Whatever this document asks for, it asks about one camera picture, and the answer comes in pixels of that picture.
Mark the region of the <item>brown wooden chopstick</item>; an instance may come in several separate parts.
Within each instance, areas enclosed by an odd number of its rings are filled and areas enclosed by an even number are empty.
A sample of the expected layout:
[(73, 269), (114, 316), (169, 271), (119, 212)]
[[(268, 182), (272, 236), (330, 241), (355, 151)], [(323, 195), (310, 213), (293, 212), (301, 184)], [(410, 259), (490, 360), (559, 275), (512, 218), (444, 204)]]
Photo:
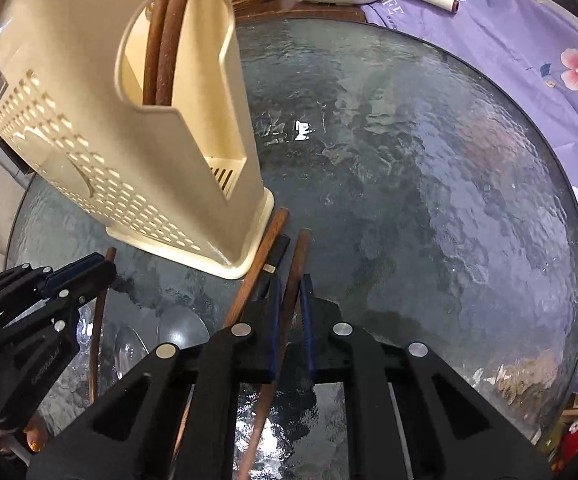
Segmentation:
[(288, 221), (289, 216), (289, 210), (286, 207), (281, 207), (280, 210), (273, 215), (271, 223), (262, 238), (260, 247), (255, 253), (252, 266), (243, 278), (236, 297), (227, 312), (227, 317), (224, 322), (226, 327), (231, 327), (240, 322), (243, 312), (246, 310), (246, 304), (249, 301), (254, 301), (251, 298), (251, 294), (257, 282), (257, 277), (275, 238), (283, 232), (283, 227)]
[(88, 400), (94, 403), (98, 396), (98, 364), (100, 338), (106, 308), (108, 288), (105, 288), (96, 297), (93, 314), (93, 330), (91, 336), (90, 357), (88, 358)]
[(255, 419), (248, 446), (246, 452), (241, 456), (238, 465), (238, 479), (240, 480), (248, 480), (250, 478), (250, 472), (257, 457), (257, 448), (260, 444), (264, 425), (275, 398), (280, 372), (283, 368), (283, 360), (285, 359), (292, 320), (295, 315), (295, 304), (298, 301), (300, 280), (304, 272), (307, 255), (309, 254), (311, 240), (312, 231), (310, 229), (301, 229), (297, 242), (295, 243), (295, 251), (293, 252), (285, 292), (283, 293), (283, 303), (280, 309), (276, 380), (269, 385), (263, 385), (261, 387), (257, 405), (255, 406)]

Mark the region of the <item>black chopstick gold band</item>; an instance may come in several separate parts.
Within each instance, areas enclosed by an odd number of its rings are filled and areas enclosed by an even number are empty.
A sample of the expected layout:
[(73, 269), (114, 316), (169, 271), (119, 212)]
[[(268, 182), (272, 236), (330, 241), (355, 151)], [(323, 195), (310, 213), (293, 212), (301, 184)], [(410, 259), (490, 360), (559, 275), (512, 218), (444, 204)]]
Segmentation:
[(276, 273), (280, 263), (283, 261), (289, 243), (290, 237), (285, 234), (279, 234), (275, 238), (252, 291), (251, 298), (253, 300), (261, 299), (266, 295), (272, 276)]

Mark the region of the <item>wooden handled brown spoon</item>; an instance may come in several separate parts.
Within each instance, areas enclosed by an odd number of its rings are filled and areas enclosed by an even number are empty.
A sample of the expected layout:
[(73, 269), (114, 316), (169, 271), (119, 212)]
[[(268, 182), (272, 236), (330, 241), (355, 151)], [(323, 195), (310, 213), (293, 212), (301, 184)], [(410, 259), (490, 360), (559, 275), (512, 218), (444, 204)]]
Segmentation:
[(163, 0), (155, 80), (155, 105), (171, 106), (179, 40), (188, 0)]

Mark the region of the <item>metal spoon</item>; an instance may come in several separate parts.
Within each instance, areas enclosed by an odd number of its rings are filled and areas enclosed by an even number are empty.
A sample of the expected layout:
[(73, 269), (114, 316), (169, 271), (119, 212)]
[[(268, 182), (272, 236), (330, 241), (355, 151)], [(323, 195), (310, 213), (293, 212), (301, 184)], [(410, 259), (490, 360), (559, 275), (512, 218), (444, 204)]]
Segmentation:
[(159, 318), (158, 344), (174, 344), (179, 350), (183, 350), (205, 344), (209, 339), (207, 326), (189, 307), (167, 309)]

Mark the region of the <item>cream plastic utensil holder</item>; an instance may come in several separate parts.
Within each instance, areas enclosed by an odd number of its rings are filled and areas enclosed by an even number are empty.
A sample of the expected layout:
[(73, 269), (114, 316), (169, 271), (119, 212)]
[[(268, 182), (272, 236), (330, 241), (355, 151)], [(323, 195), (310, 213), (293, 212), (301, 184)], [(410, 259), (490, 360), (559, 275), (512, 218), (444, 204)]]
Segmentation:
[(111, 237), (237, 280), (274, 197), (231, 1), (187, 0), (171, 105), (137, 80), (151, 2), (0, 0), (0, 136)]

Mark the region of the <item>purple floral cloth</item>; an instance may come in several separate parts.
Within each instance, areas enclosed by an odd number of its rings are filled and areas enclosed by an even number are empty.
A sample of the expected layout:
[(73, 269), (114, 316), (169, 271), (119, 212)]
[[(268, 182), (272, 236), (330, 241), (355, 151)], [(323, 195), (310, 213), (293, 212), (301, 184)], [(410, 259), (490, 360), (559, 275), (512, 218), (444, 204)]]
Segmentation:
[(458, 2), (454, 14), (417, 0), (377, 0), (362, 11), (371, 24), (452, 52), (506, 91), (546, 136), (578, 203), (578, 29), (535, 0)]

